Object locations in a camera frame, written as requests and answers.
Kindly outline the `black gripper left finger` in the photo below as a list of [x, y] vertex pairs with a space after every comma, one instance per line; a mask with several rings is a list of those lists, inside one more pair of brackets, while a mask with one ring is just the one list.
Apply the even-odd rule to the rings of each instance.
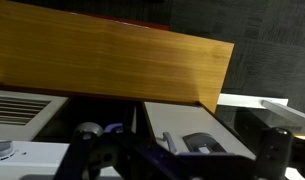
[[101, 180], [108, 167], [118, 176], [106, 180], [130, 180], [126, 156], [131, 139], [132, 133], [120, 127], [77, 128], [53, 180]]

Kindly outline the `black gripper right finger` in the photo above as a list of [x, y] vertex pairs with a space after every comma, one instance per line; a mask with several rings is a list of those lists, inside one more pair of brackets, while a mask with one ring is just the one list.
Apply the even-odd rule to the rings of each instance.
[[282, 128], [270, 129], [255, 160], [255, 180], [284, 180], [290, 161], [293, 135]]

